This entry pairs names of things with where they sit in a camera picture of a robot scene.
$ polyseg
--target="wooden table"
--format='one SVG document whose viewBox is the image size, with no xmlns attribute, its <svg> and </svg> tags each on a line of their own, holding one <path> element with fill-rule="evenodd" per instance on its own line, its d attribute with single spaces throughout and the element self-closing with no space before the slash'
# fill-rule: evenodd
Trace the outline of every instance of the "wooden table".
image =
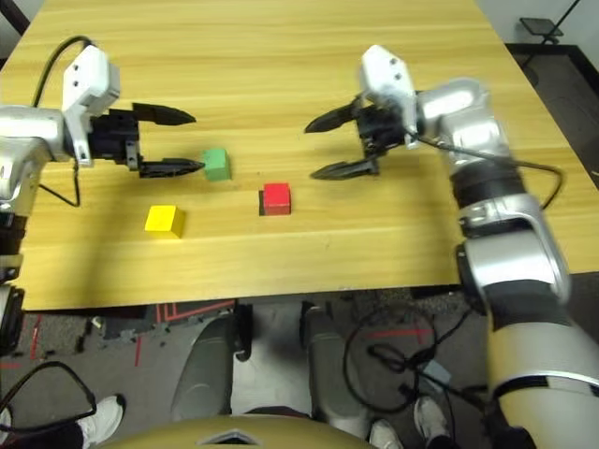
<svg viewBox="0 0 599 449">
<path fill-rule="evenodd" d="M 360 157 L 352 125 L 303 135 L 358 91 L 360 55 L 385 45 L 418 89 L 475 77 L 493 94 L 517 157 L 568 172 L 548 212 L 573 271 L 599 268 L 599 196 L 533 88 L 471 0 L 48 0 L 2 74 L 5 103 L 28 104 L 49 53 L 94 39 L 121 68 L 126 108 L 189 111 L 197 123 L 142 126 L 143 154 L 199 158 L 225 147 L 233 181 L 202 173 L 139 180 L 112 163 L 81 171 L 83 207 L 38 194 L 23 246 L 27 309 L 148 304 L 456 282 L 456 207 L 435 150 L 397 149 L 382 176 L 314 181 L 313 170 Z M 44 106 L 58 107 L 58 66 Z M 71 192 L 70 164 L 43 181 Z M 259 217 L 264 182 L 291 184 L 293 213 Z M 526 173 L 544 196 L 553 179 Z M 184 238 L 156 241 L 152 204 L 187 212 Z"/>
</svg>

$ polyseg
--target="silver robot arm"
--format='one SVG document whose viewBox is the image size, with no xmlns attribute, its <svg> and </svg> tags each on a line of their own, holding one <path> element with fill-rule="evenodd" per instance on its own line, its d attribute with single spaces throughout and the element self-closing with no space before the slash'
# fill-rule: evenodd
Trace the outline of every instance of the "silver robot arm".
<svg viewBox="0 0 599 449">
<path fill-rule="evenodd" d="M 431 137 L 512 157 L 476 80 L 417 98 Z M 489 392 L 498 406 L 489 433 L 509 447 L 589 447 L 599 439 L 599 348 L 564 309 L 570 276 L 538 201 L 514 166 L 444 158 L 466 238 L 456 251 L 461 282 L 489 316 Z"/>
<path fill-rule="evenodd" d="M 445 144 L 465 241 L 460 279 L 475 309 L 489 316 L 489 412 L 494 447 L 582 448 L 599 441 L 599 347 L 567 315 L 567 265 L 539 202 L 527 193 L 489 92 L 471 79 L 416 92 L 406 64 L 382 47 L 362 57 L 361 94 L 312 121 L 326 132 L 356 121 L 364 159 L 317 170 L 344 180 L 376 175 L 378 157 L 422 140 Z M 491 160 L 447 151 L 485 153 Z"/>
<path fill-rule="evenodd" d="M 61 110 L 0 106 L 0 355 L 16 347 L 21 330 L 24 291 L 8 282 L 21 271 L 25 226 L 48 162 L 74 159 L 77 167 L 92 167 L 95 159 L 107 159 L 141 178 L 180 176 L 203 167 L 187 159 L 144 161 L 139 121 L 178 125 L 195 119 L 178 109 L 139 103 L 103 115 L 120 90 L 118 68 L 88 45 L 65 71 Z"/>
</svg>

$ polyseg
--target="red tape line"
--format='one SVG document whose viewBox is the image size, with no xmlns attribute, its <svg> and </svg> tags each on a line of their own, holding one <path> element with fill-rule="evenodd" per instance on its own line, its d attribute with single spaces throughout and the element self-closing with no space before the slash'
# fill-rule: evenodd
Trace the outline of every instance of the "red tape line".
<svg viewBox="0 0 599 449">
<path fill-rule="evenodd" d="M 141 335 L 138 335 L 138 344 L 135 347 L 135 368 L 139 366 L 139 356 L 141 355 Z"/>
</svg>

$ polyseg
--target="black wire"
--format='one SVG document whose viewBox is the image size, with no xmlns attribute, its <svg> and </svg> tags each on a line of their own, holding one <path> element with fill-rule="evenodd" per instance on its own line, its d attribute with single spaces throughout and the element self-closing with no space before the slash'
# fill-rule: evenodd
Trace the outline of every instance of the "black wire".
<svg viewBox="0 0 599 449">
<path fill-rule="evenodd" d="M 404 309 L 404 310 L 412 311 L 415 314 L 424 318 L 424 320 L 427 322 L 427 324 L 429 325 L 429 327 L 431 328 L 431 331 L 432 331 L 432 344 L 429 347 L 416 352 L 414 355 L 412 355 L 410 357 L 407 357 L 402 351 L 400 351 L 399 349 L 395 348 L 394 346 L 392 346 L 388 343 L 372 344 L 367 347 L 367 353 L 369 356 L 377 359 L 379 363 L 381 363 L 385 368 L 387 368 L 391 372 L 395 372 L 397 374 L 403 374 L 406 371 L 411 371 L 414 375 L 412 391 L 415 394 L 412 396 L 412 398 L 410 400 L 406 400 L 404 403 L 402 403 L 396 407 L 381 407 L 381 406 L 379 406 L 377 404 L 373 404 L 372 402 L 369 402 L 367 399 L 365 399 L 361 395 L 361 393 L 358 392 L 356 387 L 352 384 L 352 381 L 350 379 L 350 374 L 349 374 L 349 354 L 350 354 L 350 350 L 351 350 L 351 345 L 354 342 L 354 340 L 356 339 L 356 336 L 358 335 L 358 333 L 365 326 L 367 326 L 368 324 L 370 324 L 372 322 L 373 317 L 375 317 L 377 314 L 381 313 L 381 311 L 377 310 L 377 311 L 373 311 L 373 312 L 369 313 L 368 315 L 363 317 L 361 320 L 359 320 L 358 324 L 352 330 L 352 332 L 349 334 L 349 337 L 347 338 L 347 340 L 345 342 L 345 347 L 343 349 L 343 379 L 345 380 L 347 389 L 348 389 L 349 393 L 352 395 L 352 397 L 357 402 L 359 402 L 364 407 L 368 408 L 369 410 L 371 410 L 373 412 L 376 412 L 376 413 L 400 413 L 400 412 L 403 412 L 405 409 L 407 409 L 416 400 L 417 393 L 419 391 L 418 390 L 419 380 L 420 380 L 420 378 L 425 378 L 425 379 L 429 380 L 430 382 L 432 382 L 433 384 L 439 385 L 441 388 L 443 388 L 444 391 L 451 393 L 455 397 L 460 398 L 463 401 L 467 402 L 468 404 L 472 405 L 473 407 L 478 409 L 480 412 L 484 412 L 485 402 L 481 398 L 479 398 L 478 396 L 476 396 L 474 394 L 471 394 L 470 392 L 461 391 L 457 388 L 452 387 L 451 385 L 448 385 L 448 384 L 445 384 L 445 383 L 439 381 L 437 378 L 424 372 L 424 370 L 420 367 L 421 365 L 424 365 L 434 359 L 439 342 L 440 342 L 436 327 L 434 326 L 434 323 L 433 323 L 432 319 L 429 317 L 429 315 L 427 313 L 425 313 L 424 311 L 422 311 L 421 309 L 419 309 L 418 307 L 416 307 L 415 305 L 407 304 L 407 303 L 396 303 L 393 306 L 391 306 L 391 309 Z M 464 320 L 467 317 L 467 313 L 465 313 L 464 314 L 465 316 L 463 315 L 459 319 L 457 324 L 452 329 L 450 329 L 449 331 L 447 331 L 445 333 L 444 340 L 446 338 L 448 338 L 451 334 L 453 334 L 461 326 L 461 324 L 463 324 Z"/>
<path fill-rule="evenodd" d="M 81 193 L 79 188 L 79 164 L 77 163 L 77 160 L 73 163 L 73 187 L 75 189 L 75 201 L 71 201 L 67 197 L 62 196 L 55 190 L 52 190 L 47 185 L 44 185 L 42 183 L 39 185 L 40 189 L 45 190 L 49 194 L 56 196 L 58 199 L 64 201 L 69 206 L 72 206 L 73 208 L 78 208 L 81 205 Z"/>
<path fill-rule="evenodd" d="M 53 360 L 51 362 L 45 362 L 45 363 L 42 363 L 41 365 L 37 365 L 35 368 L 33 368 L 27 374 L 25 374 L 23 377 L 21 377 L 21 379 L 16 384 L 14 384 L 12 386 L 12 388 L 10 388 L 7 395 L 4 396 L 2 398 L 2 400 L 0 401 L 0 413 L 8 406 L 8 404 L 12 401 L 12 399 L 15 397 L 15 395 L 17 393 L 19 393 L 19 390 L 21 390 L 21 388 L 29 381 L 29 379 L 31 379 L 36 373 L 42 371 L 43 369 L 48 369 L 48 368 L 60 368 L 60 369 L 63 369 L 64 371 L 66 371 L 66 373 L 71 377 L 71 379 L 73 379 L 75 384 L 77 384 L 77 386 L 81 389 L 81 391 L 83 391 L 83 393 L 85 394 L 85 398 L 87 399 L 90 406 L 92 407 L 92 410 L 90 410 L 89 412 L 71 416 L 69 418 L 59 419 L 58 421 L 55 421 L 55 422 L 49 423 L 49 424 L 44 424 L 42 426 L 14 427 L 14 426 L 5 426 L 3 424 L 0 424 L 0 430 L 2 430 L 3 432 L 11 432 L 11 433 L 45 432 L 45 431 L 48 431 L 51 429 L 62 427 L 66 424 L 78 421 L 82 418 L 85 418 L 87 416 L 91 416 L 91 415 L 95 414 L 95 412 L 97 411 L 97 405 L 95 403 L 94 393 L 92 393 L 92 391 L 88 388 L 88 386 L 83 383 L 81 378 L 77 375 L 77 373 L 71 367 L 69 367 L 68 365 L 66 365 L 63 362 L 60 362 L 58 360 Z"/>
<path fill-rule="evenodd" d="M 73 36 L 67 40 L 64 40 L 58 45 L 58 47 L 56 47 L 56 50 L 54 50 L 54 52 L 50 56 L 50 59 L 46 62 L 46 65 L 44 65 L 44 69 L 41 72 L 41 77 L 37 82 L 36 93 L 34 95 L 33 101 L 31 102 L 31 106 L 33 106 L 34 108 L 37 108 L 39 106 L 41 96 L 44 94 L 44 89 L 46 89 L 48 77 L 50 76 L 54 64 L 56 64 L 56 61 L 58 61 L 58 58 L 60 58 L 61 54 L 63 54 L 66 51 L 66 49 L 79 42 L 83 43 L 84 48 L 88 45 L 94 44 L 92 39 L 90 39 L 87 36 Z"/>
<path fill-rule="evenodd" d="M 56 64 L 56 61 L 58 61 L 58 58 L 60 58 L 61 54 L 63 54 L 66 51 L 66 49 L 79 42 L 83 43 L 84 48 L 88 45 L 94 44 L 92 39 L 90 39 L 87 36 L 73 36 L 63 41 L 58 47 L 56 47 L 56 50 L 54 50 L 54 52 L 50 56 L 50 59 L 46 62 L 46 65 L 44 65 L 44 69 L 41 72 L 41 77 L 39 77 L 39 81 L 37 82 L 36 92 L 34 94 L 34 99 L 31 102 L 31 106 L 33 106 L 34 108 L 37 108 L 39 106 L 41 97 L 44 94 L 44 90 L 46 89 L 48 77 L 50 76 L 50 73 L 54 68 L 54 65 Z M 52 190 L 50 187 L 42 183 L 39 185 L 39 187 L 42 190 L 48 192 L 49 194 L 56 196 L 61 201 L 64 201 L 69 206 L 78 208 L 81 205 L 81 197 L 79 188 L 79 165 L 77 164 L 77 161 L 73 166 L 73 184 L 75 189 L 75 201 L 71 201 L 70 199 L 66 198 L 65 196 L 59 194 L 55 190 Z"/>
<path fill-rule="evenodd" d="M 511 157 L 498 156 L 496 154 L 488 154 L 486 152 L 477 152 L 475 150 L 468 150 L 466 148 L 457 147 L 455 145 L 450 145 L 450 144 L 444 143 L 442 141 L 436 141 L 436 140 L 432 140 L 429 138 L 424 138 L 422 136 L 419 136 L 418 134 L 412 134 L 412 133 L 408 133 L 408 134 L 410 134 L 410 136 L 412 138 L 419 140 L 420 142 L 430 145 L 439 150 L 443 150 L 444 152 L 458 152 L 458 153 L 466 154 L 466 155 L 473 156 L 473 157 L 479 157 L 481 159 L 488 159 L 488 160 L 496 162 L 498 164 L 504 164 L 507 166 L 531 168 L 534 170 L 541 170 L 541 171 L 553 173 L 556 176 L 555 187 L 553 188 L 553 191 L 551 192 L 551 194 L 543 202 L 543 206 L 542 206 L 543 210 L 547 209 L 551 205 L 553 200 L 557 197 L 557 195 L 562 190 L 563 185 L 565 183 L 564 171 L 561 170 L 560 168 L 557 168 L 554 166 L 548 166 L 545 164 L 537 164 L 534 162 L 520 161 L 517 159 L 513 159 Z"/>
<path fill-rule="evenodd" d="M 394 348 L 391 345 L 387 345 L 387 344 L 371 345 L 368 348 L 369 355 L 377 357 L 377 355 L 373 352 L 375 350 L 373 348 L 377 348 L 377 347 L 381 347 L 381 348 L 384 348 L 384 349 L 387 349 L 388 351 L 390 351 L 393 355 L 395 355 L 396 358 L 387 358 L 386 359 L 386 361 L 388 362 L 388 365 L 386 365 L 387 368 L 391 369 L 394 372 L 405 372 L 407 369 L 411 370 L 414 373 L 413 390 L 416 391 L 417 384 L 419 381 L 419 377 L 418 377 L 419 372 L 416 370 L 416 367 L 420 364 L 427 363 L 428 361 L 434 359 L 434 356 L 436 354 L 436 349 L 437 349 L 436 342 L 438 340 L 437 339 L 437 330 L 434 327 L 432 319 L 429 317 L 429 315 L 412 304 L 396 303 L 396 304 L 393 304 L 393 306 L 391 306 L 391 309 L 408 310 L 408 311 L 411 311 L 411 312 L 419 315 L 420 317 L 422 317 L 427 322 L 429 327 L 431 328 L 432 345 L 429 346 L 428 348 L 418 351 L 417 353 L 415 353 L 414 355 L 412 355 L 409 358 L 406 357 L 401 351 L 397 350 L 396 348 Z M 356 336 L 362 330 L 362 328 L 365 327 L 366 325 L 368 325 L 369 323 L 371 323 L 372 319 L 381 312 L 382 312 L 381 310 L 375 310 L 375 311 L 372 311 L 371 313 L 368 313 L 366 316 L 364 316 L 363 318 L 361 318 L 359 320 L 359 322 L 356 325 L 356 327 L 354 328 L 354 330 L 349 334 L 349 337 L 345 341 L 345 347 L 343 349 L 343 378 L 345 380 L 345 385 L 347 386 L 349 393 L 354 397 L 354 399 L 357 402 L 362 404 L 367 409 L 369 409 L 373 412 L 376 412 L 376 413 L 400 413 L 400 412 L 404 411 L 405 409 L 407 409 L 416 400 L 416 398 L 413 398 L 412 400 L 406 400 L 404 403 L 402 403 L 396 407 L 382 407 L 382 406 L 373 404 L 373 403 L 369 402 L 367 399 L 365 399 L 361 395 L 361 393 L 358 392 L 358 390 L 352 384 L 352 381 L 350 379 L 350 374 L 349 374 L 349 354 L 350 354 L 352 342 L 356 339 Z"/>
<path fill-rule="evenodd" d="M 451 439 L 454 444 L 456 442 L 456 415 L 453 413 L 453 404 L 451 398 L 447 394 L 447 390 L 443 390 L 443 395 L 446 397 L 447 408 L 449 409 L 449 419 L 451 420 Z"/>
<path fill-rule="evenodd" d="M 458 322 L 455 325 L 453 325 L 453 327 L 451 327 L 445 334 L 443 334 L 441 337 L 439 337 L 439 340 L 437 341 L 437 344 L 441 344 L 445 340 L 447 340 L 449 337 L 451 337 L 454 334 L 454 332 L 456 332 L 456 330 L 458 330 L 461 327 L 461 325 L 464 324 L 464 321 L 466 321 L 466 318 L 468 318 L 471 313 L 472 313 L 472 309 L 468 309 L 461 316 L 461 318 L 458 320 Z"/>
</svg>

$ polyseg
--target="shoe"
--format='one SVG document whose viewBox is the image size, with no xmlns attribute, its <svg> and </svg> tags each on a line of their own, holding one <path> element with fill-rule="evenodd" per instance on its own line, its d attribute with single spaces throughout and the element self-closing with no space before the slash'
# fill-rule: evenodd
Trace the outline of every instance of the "shoe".
<svg viewBox="0 0 599 449">
<path fill-rule="evenodd" d="M 403 449 L 400 437 L 385 419 L 374 422 L 368 442 L 377 449 Z"/>
<path fill-rule="evenodd" d="M 10 414 L 10 410 L 6 407 L 2 413 L 0 413 L 0 424 L 3 426 L 12 426 L 12 414 Z M 8 432 L 0 431 L 0 444 L 3 444 L 10 435 Z"/>
<path fill-rule="evenodd" d="M 414 406 L 414 424 L 420 436 L 427 442 L 440 435 L 449 436 L 447 420 L 437 403 L 428 396 L 421 396 Z"/>
<path fill-rule="evenodd" d="M 121 424 L 124 414 L 124 399 L 108 396 L 97 404 L 97 412 L 77 421 L 83 432 L 83 449 L 100 444 L 110 438 Z"/>
</svg>

